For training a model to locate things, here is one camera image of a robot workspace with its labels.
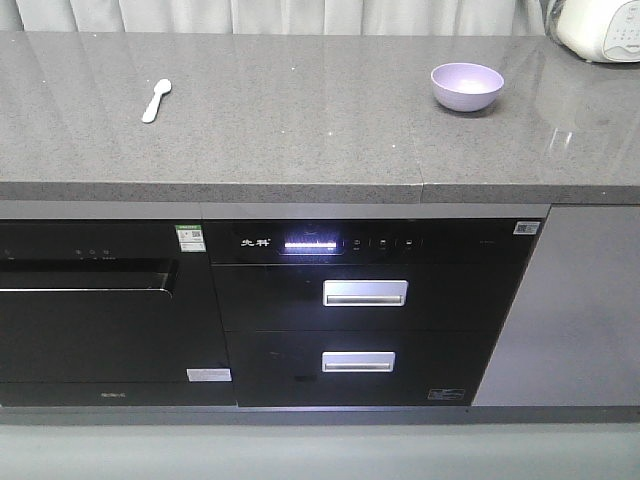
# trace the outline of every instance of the black dishwasher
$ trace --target black dishwasher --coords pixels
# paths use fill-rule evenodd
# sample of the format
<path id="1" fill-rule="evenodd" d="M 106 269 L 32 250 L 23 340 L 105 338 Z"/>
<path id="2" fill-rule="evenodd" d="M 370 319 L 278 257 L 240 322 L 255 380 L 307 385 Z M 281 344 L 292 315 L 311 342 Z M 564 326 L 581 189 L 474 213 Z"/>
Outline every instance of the black dishwasher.
<path id="1" fill-rule="evenodd" d="M 540 223 L 206 222 L 238 405 L 469 405 Z"/>
<path id="2" fill-rule="evenodd" d="M 189 223 L 0 223 L 0 404 L 235 405 Z"/>

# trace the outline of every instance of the rice cooker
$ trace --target rice cooker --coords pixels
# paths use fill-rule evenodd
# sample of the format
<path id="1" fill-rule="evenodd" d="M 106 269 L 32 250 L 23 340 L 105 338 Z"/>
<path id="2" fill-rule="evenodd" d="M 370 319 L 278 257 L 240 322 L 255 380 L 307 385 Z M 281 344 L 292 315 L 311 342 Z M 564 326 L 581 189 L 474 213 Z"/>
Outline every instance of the rice cooker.
<path id="1" fill-rule="evenodd" d="M 640 0 L 551 0 L 546 25 L 589 62 L 640 61 Z"/>

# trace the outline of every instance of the purple bowl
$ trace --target purple bowl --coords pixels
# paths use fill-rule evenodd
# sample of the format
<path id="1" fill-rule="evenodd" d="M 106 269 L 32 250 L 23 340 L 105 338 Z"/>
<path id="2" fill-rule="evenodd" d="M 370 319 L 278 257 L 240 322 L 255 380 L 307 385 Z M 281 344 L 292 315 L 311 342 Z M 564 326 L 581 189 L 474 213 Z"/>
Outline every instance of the purple bowl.
<path id="1" fill-rule="evenodd" d="M 457 112 L 482 110 L 498 98 L 504 78 L 476 63 L 446 63 L 431 72 L 433 94 L 438 102 Z"/>

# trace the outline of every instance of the cabinet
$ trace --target cabinet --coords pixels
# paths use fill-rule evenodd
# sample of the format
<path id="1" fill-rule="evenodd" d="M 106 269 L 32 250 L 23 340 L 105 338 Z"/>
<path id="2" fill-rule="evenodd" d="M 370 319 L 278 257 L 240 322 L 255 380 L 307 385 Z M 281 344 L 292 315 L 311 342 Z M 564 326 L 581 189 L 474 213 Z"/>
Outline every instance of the cabinet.
<path id="1" fill-rule="evenodd" d="M 551 209 L 474 405 L 640 405 L 640 207 Z"/>

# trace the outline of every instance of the white spoon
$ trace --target white spoon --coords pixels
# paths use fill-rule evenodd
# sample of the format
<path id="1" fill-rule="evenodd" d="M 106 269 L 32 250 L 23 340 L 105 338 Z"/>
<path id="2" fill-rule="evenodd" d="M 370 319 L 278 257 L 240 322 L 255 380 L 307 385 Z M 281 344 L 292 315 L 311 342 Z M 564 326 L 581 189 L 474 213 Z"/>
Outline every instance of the white spoon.
<path id="1" fill-rule="evenodd" d="M 171 82 L 166 78 L 163 78 L 162 80 L 158 81 L 158 83 L 156 83 L 156 86 L 153 87 L 153 98 L 151 99 L 151 102 L 149 102 L 149 106 L 142 115 L 142 121 L 144 123 L 151 123 L 156 119 L 162 95 L 164 95 L 165 93 L 169 93 L 170 91 Z"/>

